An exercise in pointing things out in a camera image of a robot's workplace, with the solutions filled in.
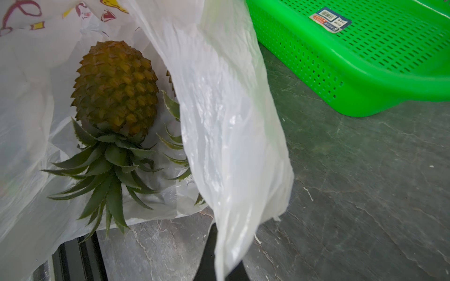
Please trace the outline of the green pineapple front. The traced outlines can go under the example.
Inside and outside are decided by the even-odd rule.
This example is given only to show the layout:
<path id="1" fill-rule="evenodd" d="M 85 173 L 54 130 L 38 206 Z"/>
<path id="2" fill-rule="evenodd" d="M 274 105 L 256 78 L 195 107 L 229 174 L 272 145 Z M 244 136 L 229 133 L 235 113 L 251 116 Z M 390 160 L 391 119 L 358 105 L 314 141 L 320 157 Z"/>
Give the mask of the green pineapple front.
<path id="1" fill-rule="evenodd" d="M 170 97 L 165 91 L 162 91 L 164 104 L 165 104 L 167 111 L 174 117 L 174 119 L 176 121 L 180 122 L 180 105 L 175 100 L 176 92 L 175 92 L 175 87 L 173 85 L 172 76 L 171 76 L 169 70 L 166 72 L 166 76 L 168 77 L 168 81 L 171 84 L 172 91 L 173 91 L 173 97 Z M 158 136 L 158 138 L 165 144 L 165 146 L 167 146 L 168 148 L 170 148 L 172 150 L 176 150 L 176 151 L 184 150 L 182 136 L 181 135 L 176 136 L 176 135 L 173 135 L 172 133 L 170 133 L 170 131 L 166 125 L 165 125 L 165 131 L 166 131 L 168 137 L 170 138 L 170 140 L 166 140 L 163 137 Z M 191 167 L 189 165 L 189 161 L 187 158 L 175 159 L 166 154 L 165 154 L 165 156 L 172 163 L 175 163 L 179 166 L 184 167 L 184 171 L 182 174 L 180 174 L 179 176 L 177 176 L 175 178 L 171 178 L 169 180 L 181 181 L 181 180 L 187 179 L 189 176 L 192 175 Z"/>

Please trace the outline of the white bunny print plastic bag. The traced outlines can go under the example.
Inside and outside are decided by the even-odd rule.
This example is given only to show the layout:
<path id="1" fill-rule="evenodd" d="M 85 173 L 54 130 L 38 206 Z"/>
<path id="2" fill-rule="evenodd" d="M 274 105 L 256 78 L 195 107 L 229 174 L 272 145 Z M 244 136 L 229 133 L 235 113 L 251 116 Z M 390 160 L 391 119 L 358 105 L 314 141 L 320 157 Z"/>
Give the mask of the white bunny print plastic bag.
<path id="1" fill-rule="evenodd" d="M 287 207 L 294 181 L 285 134 L 244 1 L 1 2 L 1 279 L 24 281 L 58 246 L 88 232 L 86 197 L 49 195 L 74 181 L 46 173 L 77 152 L 70 106 L 76 69 L 98 41 L 126 41 L 175 89 L 180 121 L 163 105 L 154 128 L 182 136 L 192 177 L 156 175 L 165 204 L 124 201 L 129 224 L 196 213 L 200 194 L 219 231 L 225 280 L 260 224 Z"/>

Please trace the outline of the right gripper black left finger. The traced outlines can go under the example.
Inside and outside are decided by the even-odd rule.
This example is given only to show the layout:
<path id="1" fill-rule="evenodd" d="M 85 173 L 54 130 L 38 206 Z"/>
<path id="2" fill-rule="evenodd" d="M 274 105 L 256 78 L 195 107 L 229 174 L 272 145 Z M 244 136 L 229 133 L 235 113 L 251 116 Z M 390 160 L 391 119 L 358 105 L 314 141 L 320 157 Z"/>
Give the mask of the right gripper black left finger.
<path id="1" fill-rule="evenodd" d="M 216 281 L 216 274 L 214 270 L 215 261 L 215 246 L 218 236 L 216 224 L 213 223 L 209 230 L 209 235 L 206 240 L 206 245 L 200 260 L 199 268 L 193 281 Z"/>

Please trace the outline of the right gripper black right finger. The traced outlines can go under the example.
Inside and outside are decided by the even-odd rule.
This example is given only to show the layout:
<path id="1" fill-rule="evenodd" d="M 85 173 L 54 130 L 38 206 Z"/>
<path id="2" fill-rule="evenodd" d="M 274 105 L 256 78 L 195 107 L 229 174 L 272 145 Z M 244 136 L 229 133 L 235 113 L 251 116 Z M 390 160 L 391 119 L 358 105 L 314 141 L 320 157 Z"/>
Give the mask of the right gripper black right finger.
<path id="1" fill-rule="evenodd" d="M 243 261 L 241 261 L 226 277 L 226 281 L 250 281 L 244 267 Z"/>

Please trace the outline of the green pineapple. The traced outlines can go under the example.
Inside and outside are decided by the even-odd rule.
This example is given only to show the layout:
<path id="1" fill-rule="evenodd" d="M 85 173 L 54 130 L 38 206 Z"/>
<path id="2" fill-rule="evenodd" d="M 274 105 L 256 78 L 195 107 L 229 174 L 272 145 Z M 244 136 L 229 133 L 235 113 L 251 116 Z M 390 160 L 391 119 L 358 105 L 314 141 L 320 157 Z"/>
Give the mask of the green pineapple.
<path id="1" fill-rule="evenodd" d="M 171 84 L 172 91 L 173 91 L 173 97 L 170 97 L 165 91 L 162 91 L 164 104 L 165 104 L 167 111 L 174 117 L 174 119 L 176 121 L 180 122 L 180 105 L 175 100 L 176 92 L 175 92 L 175 87 L 173 85 L 172 76 L 171 76 L 169 70 L 166 72 L 166 76 L 168 77 L 168 81 Z M 176 136 L 176 135 L 173 135 L 172 133 L 170 133 L 170 131 L 166 125 L 165 125 L 165 131 L 166 131 L 168 137 L 170 138 L 170 140 L 166 140 L 163 137 L 158 136 L 158 138 L 165 144 L 165 146 L 167 146 L 168 148 L 170 148 L 172 150 L 176 150 L 176 151 L 184 150 L 182 136 L 181 135 Z M 166 154 L 165 154 L 165 156 L 172 163 L 175 163 L 179 166 L 184 167 L 184 171 L 182 174 L 180 174 L 179 176 L 177 176 L 175 178 L 171 178 L 169 180 L 181 181 L 181 180 L 187 179 L 189 176 L 192 175 L 191 167 L 189 165 L 189 161 L 187 158 L 175 159 Z"/>
<path id="2" fill-rule="evenodd" d="M 71 106 L 80 151 L 55 163 L 50 174 L 71 177 L 71 188 L 50 196 L 72 200 L 90 194 L 80 219 L 97 230 L 104 222 L 127 229 L 123 191 L 139 205 L 154 194 L 138 172 L 155 172 L 154 151 L 143 142 L 157 117 L 157 76 L 150 60 L 123 41 L 98 42 L 77 69 Z"/>

